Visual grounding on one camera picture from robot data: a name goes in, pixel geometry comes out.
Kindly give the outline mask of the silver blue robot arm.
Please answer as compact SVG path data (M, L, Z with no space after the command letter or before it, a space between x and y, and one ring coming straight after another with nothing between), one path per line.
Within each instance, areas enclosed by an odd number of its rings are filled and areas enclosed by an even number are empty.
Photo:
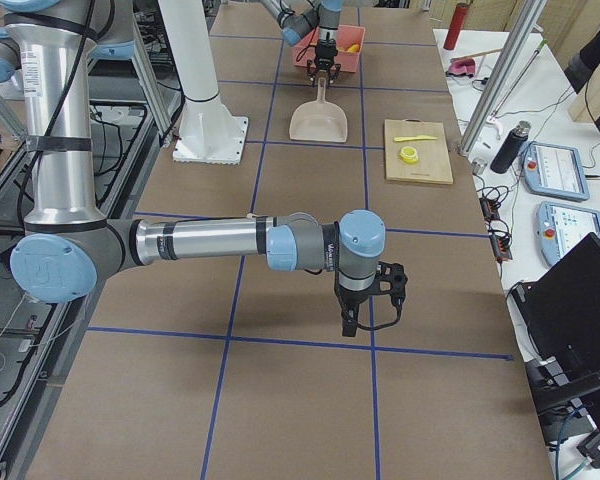
M296 13L284 1L263 0L261 4L276 20L288 45L295 46L306 35L317 32L314 59L307 62L307 75L315 82L317 77L323 74L332 84L341 69L336 57L342 2L310 1L310 7L301 13Z
M46 303L88 295L97 283L157 260L263 255L271 269L330 271L342 333L360 329L361 305L405 300L406 277L381 260L382 219L355 210L322 225L311 215L150 223L111 220L96 204L87 60L136 45L128 1L7 1L6 35L19 49L26 105L27 184L34 204L10 255L20 288Z

